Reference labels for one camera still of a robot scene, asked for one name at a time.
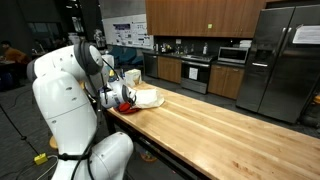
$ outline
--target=stainless steel refrigerator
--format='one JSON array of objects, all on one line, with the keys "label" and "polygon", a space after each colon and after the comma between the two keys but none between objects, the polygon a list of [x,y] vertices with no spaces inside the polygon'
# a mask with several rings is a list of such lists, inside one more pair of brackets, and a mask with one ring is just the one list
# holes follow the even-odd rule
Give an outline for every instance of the stainless steel refrigerator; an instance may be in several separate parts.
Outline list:
[{"label": "stainless steel refrigerator", "polygon": [[262,10],[236,105],[295,123],[319,81],[319,26],[320,5]]}]

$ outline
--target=countertop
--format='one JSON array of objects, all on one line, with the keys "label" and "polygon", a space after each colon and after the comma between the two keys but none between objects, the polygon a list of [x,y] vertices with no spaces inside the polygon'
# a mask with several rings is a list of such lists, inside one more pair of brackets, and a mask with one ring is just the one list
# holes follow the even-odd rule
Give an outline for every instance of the countertop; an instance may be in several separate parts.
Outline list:
[{"label": "countertop", "polygon": [[165,102],[108,111],[210,179],[320,179],[320,140],[146,83]]},{"label": "countertop", "polygon": [[[156,55],[156,56],[163,56],[163,57],[171,57],[176,59],[183,60],[183,57],[186,56],[184,54],[176,54],[176,53],[161,53],[158,51],[152,51],[152,50],[145,50],[142,51],[142,53],[150,54],[150,55]],[[229,67],[237,67],[237,68],[245,68],[244,64],[236,64],[236,63],[228,63],[228,62],[221,62],[218,60],[214,60],[211,62],[211,65],[221,65],[221,66],[229,66]]]}]

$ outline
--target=cabinet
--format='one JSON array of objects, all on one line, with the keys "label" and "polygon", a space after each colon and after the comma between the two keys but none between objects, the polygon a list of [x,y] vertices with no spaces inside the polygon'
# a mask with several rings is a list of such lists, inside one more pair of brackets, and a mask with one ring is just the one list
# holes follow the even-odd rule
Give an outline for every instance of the cabinet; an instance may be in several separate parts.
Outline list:
[{"label": "cabinet", "polygon": [[243,74],[243,69],[212,65],[208,92],[236,99]]},{"label": "cabinet", "polygon": [[181,81],[181,60],[158,57],[158,77],[167,81],[180,83]]},{"label": "cabinet", "polygon": [[265,4],[265,0],[146,0],[148,34],[252,38]]}]

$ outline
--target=upper cabinet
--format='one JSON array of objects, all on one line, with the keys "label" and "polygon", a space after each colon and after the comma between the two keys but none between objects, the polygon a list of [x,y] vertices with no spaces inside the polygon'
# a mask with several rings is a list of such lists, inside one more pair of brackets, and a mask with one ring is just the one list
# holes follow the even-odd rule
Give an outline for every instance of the upper cabinet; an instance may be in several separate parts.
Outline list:
[{"label": "upper cabinet", "polygon": [[146,0],[148,33],[252,38],[265,0]]}]

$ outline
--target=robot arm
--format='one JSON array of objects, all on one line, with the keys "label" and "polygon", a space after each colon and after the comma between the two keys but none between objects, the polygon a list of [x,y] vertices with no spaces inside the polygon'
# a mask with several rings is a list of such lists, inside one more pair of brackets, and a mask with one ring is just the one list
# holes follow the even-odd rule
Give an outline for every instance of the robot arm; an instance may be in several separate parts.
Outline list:
[{"label": "robot arm", "polygon": [[[80,157],[97,129],[97,116],[79,81],[85,83],[92,96],[100,97],[105,108],[128,100],[128,88],[120,78],[109,82],[109,91],[101,88],[106,87],[103,82],[109,74],[103,66],[99,51],[83,43],[58,49],[34,62],[35,99],[57,141],[60,157]],[[91,167],[95,179],[121,179],[132,151],[127,135],[113,134],[92,148],[92,163],[87,165],[82,160],[74,178],[90,179]],[[53,179],[70,179],[77,162],[60,158]]]}]

